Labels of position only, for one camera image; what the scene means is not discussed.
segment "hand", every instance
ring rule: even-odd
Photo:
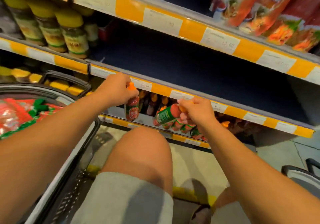
[[[216,121],[214,110],[208,99],[194,97],[191,100],[179,99],[178,104],[186,108],[187,113],[180,115],[184,124],[194,123],[198,128],[202,128],[205,124]]]
[[[138,90],[128,90],[131,79],[121,72],[109,75],[93,93],[104,104],[103,110],[112,106],[126,104],[130,98],[138,96]]]

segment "left hand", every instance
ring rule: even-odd
[[[130,98],[138,96],[138,90],[128,90],[131,79],[121,72],[109,75],[106,80],[93,93],[102,101],[107,109],[112,106],[126,104]]]

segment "red sauce bottle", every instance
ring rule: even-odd
[[[129,90],[136,90],[134,83],[130,82],[128,86]],[[134,121],[139,116],[139,96],[130,98],[124,105],[125,116],[127,120]]]

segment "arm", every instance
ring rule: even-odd
[[[110,75],[96,90],[0,142],[0,223],[16,223],[48,183],[94,119],[138,95],[130,77]]]
[[[264,162],[214,117],[209,100],[178,101],[209,140],[231,189],[252,223],[317,223],[320,200]]]

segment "shorts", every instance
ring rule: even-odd
[[[147,181],[116,172],[100,173],[71,224],[172,223],[172,197]]]

